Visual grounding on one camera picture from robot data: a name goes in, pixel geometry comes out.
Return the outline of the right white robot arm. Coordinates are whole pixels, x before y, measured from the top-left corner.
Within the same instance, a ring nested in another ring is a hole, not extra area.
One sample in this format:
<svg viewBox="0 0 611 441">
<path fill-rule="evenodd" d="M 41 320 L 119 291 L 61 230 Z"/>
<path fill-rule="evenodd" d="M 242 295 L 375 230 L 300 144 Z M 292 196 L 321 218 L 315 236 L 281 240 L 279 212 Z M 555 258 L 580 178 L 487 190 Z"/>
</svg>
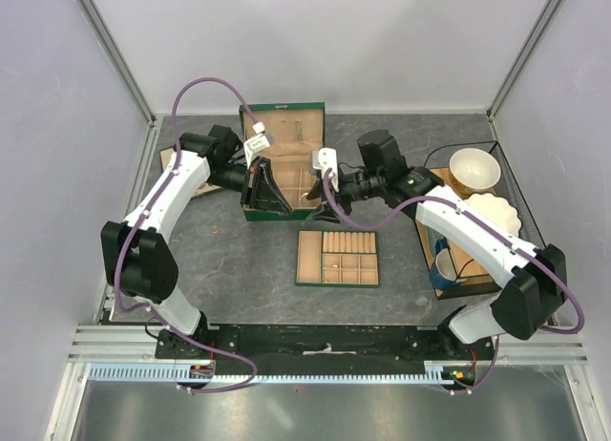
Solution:
<svg viewBox="0 0 611 441">
<path fill-rule="evenodd" d="M 313 151 L 311 168 L 317 181 L 309 197 L 322 199 L 322 210 L 333 220 L 360 230 L 367 226 L 350 218 L 351 205 L 380 198 L 390 213 L 372 230 L 404 213 L 465 250 L 499 288 L 490 300 L 450 316 L 448 328 L 436 337 L 444 356 L 459 358 L 473 343 L 493 335 L 526 341 L 540 329 L 552 330 L 549 318 L 574 298 L 567 287 L 566 258 L 559 248 L 537 247 L 503 230 L 430 169 L 408 165 L 388 131 L 360 136 L 358 147 L 364 164 L 349 174 L 339 168 L 335 150 Z"/>
</svg>

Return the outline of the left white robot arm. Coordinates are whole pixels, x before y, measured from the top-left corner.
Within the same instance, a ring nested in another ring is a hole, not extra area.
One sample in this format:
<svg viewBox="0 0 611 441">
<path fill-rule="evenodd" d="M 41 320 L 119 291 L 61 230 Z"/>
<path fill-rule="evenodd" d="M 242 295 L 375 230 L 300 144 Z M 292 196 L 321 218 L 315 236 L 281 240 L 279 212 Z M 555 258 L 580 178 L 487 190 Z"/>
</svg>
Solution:
<svg viewBox="0 0 611 441">
<path fill-rule="evenodd" d="M 177 348 L 199 358 L 209 348 L 204 314 L 178 287 L 179 268 L 168 242 L 178 219 L 204 183 L 232 190 L 246 208 L 289 215 L 292 208 L 262 152 L 272 144 L 264 125 L 253 126 L 246 141 L 228 127 L 215 125 L 205 135 L 184 133 L 151 191 L 122 221 L 108 221 L 100 238 L 106 279 L 114 289 L 116 307 L 130 309 L 122 298 L 148 307 L 179 331 Z"/>
</svg>

